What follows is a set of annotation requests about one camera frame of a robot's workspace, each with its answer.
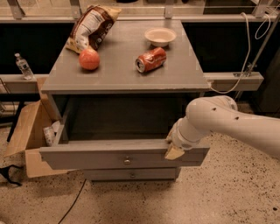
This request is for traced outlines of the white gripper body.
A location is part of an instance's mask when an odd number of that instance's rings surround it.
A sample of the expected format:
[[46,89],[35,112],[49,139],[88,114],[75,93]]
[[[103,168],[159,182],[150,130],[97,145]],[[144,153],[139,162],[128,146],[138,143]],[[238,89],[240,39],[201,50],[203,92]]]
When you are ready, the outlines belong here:
[[189,151],[192,148],[203,146],[201,140],[211,133],[210,130],[195,128],[186,118],[179,118],[172,126],[165,141],[182,150]]

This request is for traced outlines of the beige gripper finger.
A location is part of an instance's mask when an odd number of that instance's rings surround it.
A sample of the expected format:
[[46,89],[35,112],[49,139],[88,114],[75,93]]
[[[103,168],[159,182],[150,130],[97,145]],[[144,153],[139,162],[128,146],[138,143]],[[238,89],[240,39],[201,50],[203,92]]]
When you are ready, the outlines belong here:
[[167,149],[167,152],[164,154],[164,158],[168,160],[174,160],[183,156],[184,154],[185,152],[182,149],[171,143]]

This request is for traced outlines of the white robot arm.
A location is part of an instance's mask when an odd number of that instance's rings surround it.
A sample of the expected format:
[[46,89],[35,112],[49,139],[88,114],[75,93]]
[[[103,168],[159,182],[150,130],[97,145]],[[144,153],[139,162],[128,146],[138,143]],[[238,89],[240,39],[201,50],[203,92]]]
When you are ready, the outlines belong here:
[[280,158],[280,119],[238,111],[235,101],[226,95],[200,97],[192,100],[185,116],[172,126],[164,157],[182,157],[211,132],[221,133]]

